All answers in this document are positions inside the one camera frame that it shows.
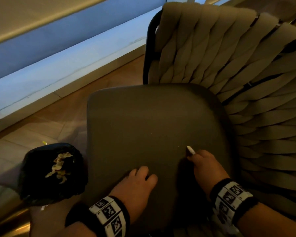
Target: person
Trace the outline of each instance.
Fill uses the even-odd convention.
[[[194,163],[194,175],[197,183],[210,200],[210,193],[229,175],[215,159],[214,155],[205,150],[199,150],[188,159]],[[116,197],[125,205],[130,218],[130,224],[134,223],[144,211],[149,195],[157,184],[158,178],[152,174],[148,178],[149,169],[142,166],[132,170],[111,191],[110,196]],[[236,223],[237,228],[245,237],[296,237],[296,222],[281,215],[262,203],[257,203],[246,211]],[[60,231],[56,237],[97,237],[82,222],[75,222]]]

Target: black trash bag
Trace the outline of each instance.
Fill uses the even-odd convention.
[[[55,143],[35,148],[25,155],[18,191],[27,205],[43,206],[81,194],[87,183],[81,153],[68,143]]]

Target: wooden floor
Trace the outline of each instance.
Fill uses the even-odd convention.
[[[141,56],[0,132],[0,174],[43,141],[68,142],[85,153],[89,95],[103,88],[142,84],[143,64]]]

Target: black wristband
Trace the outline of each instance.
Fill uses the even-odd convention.
[[[221,180],[213,187],[210,199],[222,224],[236,225],[245,212],[258,203],[250,192],[229,178]]]
[[[97,237],[124,237],[130,226],[125,205],[114,196],[107,196],[90,208],[76,204],[68,213],[65,226],[77,221],[84,223]]]

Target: chair seat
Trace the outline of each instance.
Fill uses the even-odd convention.
[[[158,175],[141,218],[131,235],[163,229],[173,221],[176,206],[200,214],[206,203],[189,194],[178,201],[193,182],[193,166],[185,163],[187,145],[213,153],[233,178],[237,151],[232,125],[220,102],[210,91],[194,84],[141,85],[103,89],[89,99],[89,183],[83,201],[94,204],[107,195],[122,176],[142,165]],[[189,178],[180,174],[189,171]],[[188,216],[179,216],[183,221]]]

